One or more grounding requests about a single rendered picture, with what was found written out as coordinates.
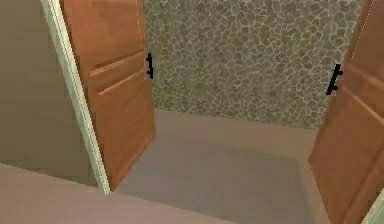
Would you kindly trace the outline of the orange wooden room door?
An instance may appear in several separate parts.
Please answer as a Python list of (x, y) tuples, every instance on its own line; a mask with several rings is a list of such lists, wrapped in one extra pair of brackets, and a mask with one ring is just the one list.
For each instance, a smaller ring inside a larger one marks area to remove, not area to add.
[(384, 0), (363, 0), (309, 157), (330, 224), (362, 224), (384, 188)]
[(155, 137), (143, 0), (59, 0), (109, 187)]

